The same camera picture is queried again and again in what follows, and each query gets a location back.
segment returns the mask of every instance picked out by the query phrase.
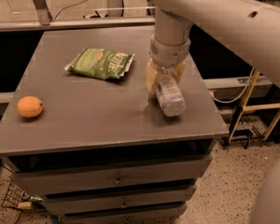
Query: dresser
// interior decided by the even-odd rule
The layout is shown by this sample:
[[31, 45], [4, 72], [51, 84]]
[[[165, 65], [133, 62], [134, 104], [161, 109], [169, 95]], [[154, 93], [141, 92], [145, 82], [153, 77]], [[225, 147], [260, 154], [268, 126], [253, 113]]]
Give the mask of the dresser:
[[[148, 97], [151, 25], [46, 31], [0, 122], [0, 158], [12, 181], [64, 223], [129, 223], [178, 217], [228, 129], [193, 60], [180, 88], [187, 103], [165, 117]], [[63, 68], [83, 48], [134, 53], [119, 81]], [[17, 113], [26, 95], [43, 101], [35, 119]]]

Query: drawer handle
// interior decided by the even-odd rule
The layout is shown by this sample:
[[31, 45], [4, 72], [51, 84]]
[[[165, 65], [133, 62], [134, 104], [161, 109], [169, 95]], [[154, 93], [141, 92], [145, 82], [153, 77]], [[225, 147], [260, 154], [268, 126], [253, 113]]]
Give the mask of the drawer handle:
[[120, 176], [118, 176], [118, 179], [114, 181], [114, 184], [115, 184], [116, 186], [120, 186], [120, 185], [123, 184], [123, 181], [120, 179]]
[[121, 208], [128, 208], [128, 207], [129, 207], [129, 205], [126, 204], [125, 201], [122, 201]]

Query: speckled floor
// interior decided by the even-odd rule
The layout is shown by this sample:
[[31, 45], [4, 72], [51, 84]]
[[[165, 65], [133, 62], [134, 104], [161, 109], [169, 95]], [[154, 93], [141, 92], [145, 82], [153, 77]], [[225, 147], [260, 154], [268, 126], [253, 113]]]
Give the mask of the speckled floor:
[[[10, 12], [6, 0], [0, 0], [0, 21], [33, 21], [35, 19], [31, 0], [25, 1], [20, 7], [19, 0], [9, 0], [14, 12]], [[53, 16], [70, 4], [79, 0], [48, 0]], [[143, 0], [128, 0], [126, 6], [142, 6]], [[90, 0], [88, 5], [67, 9], [59, 19], [76, 19], [90, 14], [94, 9], [105, 5], [105, 0]], [[264, 132], [265, 125], [258, 117], [243, 117], [241, 126], [256, 126]], [[247, 224], [261, 183], [280, 157], [280, 144], [265, 143], [253, 140], [248, 149], [243, 142], [232, 142], [229, 147], [222, 147], [217, 142], [212, 155], [213, 161], [202, 178], [196, 182], [197, 190], [187, 202], [188, 209], [179, 218], [147, 220], [144, 224]], [[0, 168], [0, 224], [50, 224], [59, 223], [49, 213], [21, 212], [3, 207], [3, 202], [10, 184], [11, 172]]]

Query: cabinet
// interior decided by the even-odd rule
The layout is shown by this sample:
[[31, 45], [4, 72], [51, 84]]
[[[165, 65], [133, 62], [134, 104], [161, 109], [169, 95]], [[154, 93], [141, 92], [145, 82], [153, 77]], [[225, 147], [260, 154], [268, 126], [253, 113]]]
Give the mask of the cabinet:
[[[196, 190], [227, 127], [193, 60], [180, 87], [187, 109], [166, 118], [146, 90], [153, 26], [48, 31], [42, 36], [0, 122], [0, 157], [12, 180], [64, 223], [122, 223], [177, 217]], [[83, 47], [134, 53], [120, 81], [66, 73]], [[25, 95], [44, 112], [23, 119]]]

